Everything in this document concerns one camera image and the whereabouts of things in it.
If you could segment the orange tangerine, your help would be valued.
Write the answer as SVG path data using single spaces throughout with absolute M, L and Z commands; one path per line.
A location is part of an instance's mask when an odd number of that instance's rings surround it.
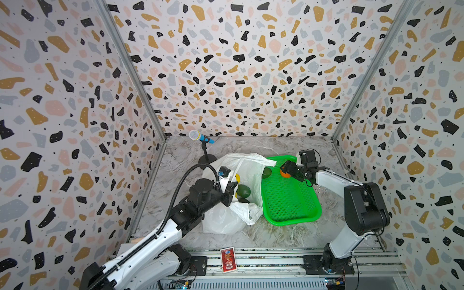
M 280 174 L 283 178 L 290 178 L 291 175 L 289 173 L 284 172 L 283 170 L 280 171 Z

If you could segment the white plastic bag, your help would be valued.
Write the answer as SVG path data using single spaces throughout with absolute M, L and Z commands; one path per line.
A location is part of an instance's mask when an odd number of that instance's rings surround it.
M 216 170 L 225 166 L 231 170 L 230 181 L 236 181 L 235 175 L 239 174 L 239 184 L 244 184 L 251 189 L 251 195 L 247 200 L 249 204 L 240 203 L 239 196 L 234 190 L 232 203 L 229 207 L 219 204 L 205 214 L 202 222 L 203 232 L 210 234 L 235 234 L 247 225 L 254 225 L 263 215 L 261 182 L 262 172 L 265 167 L 273 167 L 275 161 L 271 161 L 257 153 L 230 153 L 211 164 Z

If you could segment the dark brown avocado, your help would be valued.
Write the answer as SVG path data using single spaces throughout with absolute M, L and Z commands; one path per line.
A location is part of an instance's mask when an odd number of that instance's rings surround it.
M 245 198 L 239 198 L 238 201 L 239 201 L 240 203 L 246 203 L 246 204 L 249 204 L 249 203 L 250 203 L 249 200 L 247 200 L 247 199 L 245 199 Z

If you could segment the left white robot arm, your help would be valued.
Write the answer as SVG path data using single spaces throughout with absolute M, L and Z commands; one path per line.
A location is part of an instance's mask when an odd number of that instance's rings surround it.
M 207 211 L 218 204 L 230 206 L 237 185 L 223 177 L 219 181 L 201 178 L 189 189 L 189 195 L 173 207 L 165 224 L 103 266 L 92 263 L 87 267 L 79 288 L 141 290 L 168 276 L 185 275 L 192 256 L 180 240 L 204 219 Z

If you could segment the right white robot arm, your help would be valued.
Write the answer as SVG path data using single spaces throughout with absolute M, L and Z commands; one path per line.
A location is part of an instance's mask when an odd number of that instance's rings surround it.
M 299 152 L 296 162 L 286 161 L 281 175 L 300 182 L 324 187 L 344 198 L 345 226 L 338 236 L 326 244 L 321 255 L 303 257 L 307 275 L 353 274 L 352 258 L 355 249 L 369 236 L 385 229 L 390 217 L 379 186 L 362 183 L 335 173 L 317 161 L 317 151 Z

